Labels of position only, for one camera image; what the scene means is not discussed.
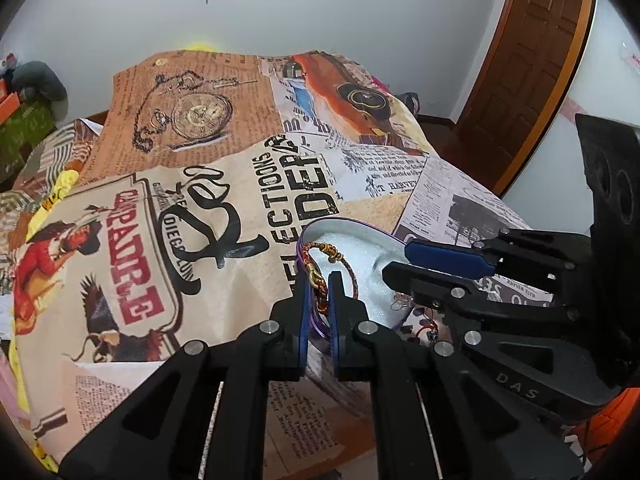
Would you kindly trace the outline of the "dark grey neck pillow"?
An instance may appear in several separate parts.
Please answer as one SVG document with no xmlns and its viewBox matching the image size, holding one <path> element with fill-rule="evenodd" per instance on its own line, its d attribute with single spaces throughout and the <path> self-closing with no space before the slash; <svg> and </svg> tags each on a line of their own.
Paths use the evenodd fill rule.
<svg viewBox="0 0 640 480">
<path fill-rule="evenodd" d="M 62 122 L 68 112 L 67 91 L 58 75 L 40 61 L 17 66 L 11 77 L 11 89 L 26 101 L 43 98 L 49 103 L 53 118 Z"/>
</svg>

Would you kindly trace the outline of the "orange box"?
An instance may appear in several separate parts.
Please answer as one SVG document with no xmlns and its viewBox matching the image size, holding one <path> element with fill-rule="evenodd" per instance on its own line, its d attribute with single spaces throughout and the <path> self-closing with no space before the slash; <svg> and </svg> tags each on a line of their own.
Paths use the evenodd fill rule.
<svg viewBox="0 0 640 480">
<path fill-rule="evenodd" d="M 0 125 L 3 125 L 19 108 L 21 102 L 16 92 L 9 92 L 4 79 L 0 79 Z"/>
</svg>

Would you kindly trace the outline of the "yellow pillow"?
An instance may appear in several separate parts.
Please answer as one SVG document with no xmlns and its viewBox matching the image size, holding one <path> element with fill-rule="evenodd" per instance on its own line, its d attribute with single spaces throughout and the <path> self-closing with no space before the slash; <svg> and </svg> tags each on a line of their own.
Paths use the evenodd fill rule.
<svg viewBox="0 0 640 480">
<path fill-rule="evenodd" d="M 209 53 L 218 53 L 219 52 L 219 50 L 216 49 L 211 44 L 208 44 L 207 42 L 201 42 L 201 41 L 191 42 L 190 44 L 188 44 L 187 46 L 184 47 L 184 50 L 186 50 L 186 51 L 198 51 L 198 52 L 209 52 Z"/>
</svg>

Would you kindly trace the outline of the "purple heart jewelry box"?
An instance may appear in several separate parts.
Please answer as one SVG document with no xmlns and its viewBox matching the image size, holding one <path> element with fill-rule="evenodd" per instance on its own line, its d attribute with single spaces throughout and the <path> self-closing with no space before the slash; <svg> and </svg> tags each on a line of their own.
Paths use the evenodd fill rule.
<svg viewBox="0 0 640 480">
<path fill-rule="evenodd" d="M 320 219 L 303 229 L 298 256 L 304 271 L 313 275 L 316 304 L 311 308 L 311 326 L 319 338 L 330 338 L 326 289 L 333 272 L 341 274 L 345 294 L 363 302 L 370 320 L 396 330 L 407 318 L 412 300 L 394 292 L 382 278 L 386 264 L 407 261 L 405 245 L 390 234 L 357 220 Z"/>
</svg>

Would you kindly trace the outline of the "brown wooden door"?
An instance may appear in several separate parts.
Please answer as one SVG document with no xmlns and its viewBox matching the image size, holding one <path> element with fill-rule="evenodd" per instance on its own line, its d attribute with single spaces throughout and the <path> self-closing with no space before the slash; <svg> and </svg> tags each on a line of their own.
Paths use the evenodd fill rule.
<svg viewBox="0 0 640 480">
<path fill-rule="evenodd" d="M 501 195 L 518 176 L 567 92 L 594 0 L 504 0 L 456 135 L 466 173 Z"/>
</svg>

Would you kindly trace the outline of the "green patterned bag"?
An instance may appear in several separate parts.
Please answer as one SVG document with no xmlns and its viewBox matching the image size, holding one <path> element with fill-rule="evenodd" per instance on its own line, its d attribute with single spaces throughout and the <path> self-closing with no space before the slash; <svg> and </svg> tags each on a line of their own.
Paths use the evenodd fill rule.
<svg viewBox="0 0 640 480">
<path fill-rule="evenodd" d="M 17 175 L 32 150 L 53 130 L 48 104 L 25 102 L 1 125 L 1 181 Z"/>
</svg>

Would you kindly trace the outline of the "newspaper print bedspread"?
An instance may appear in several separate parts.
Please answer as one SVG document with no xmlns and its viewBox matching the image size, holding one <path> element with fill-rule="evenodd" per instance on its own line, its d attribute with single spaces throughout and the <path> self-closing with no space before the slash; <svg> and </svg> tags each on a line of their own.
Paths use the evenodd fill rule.
<svg viewBox="0 0 640 480">
<path fill-rule="evenodd" d="M 344 56 L 166 52 L 1 196 L 2 404 L 50 470 L 161 362 L 292 295 L 309 223 L 468 247 L 524 221 Z"/>
</svg>

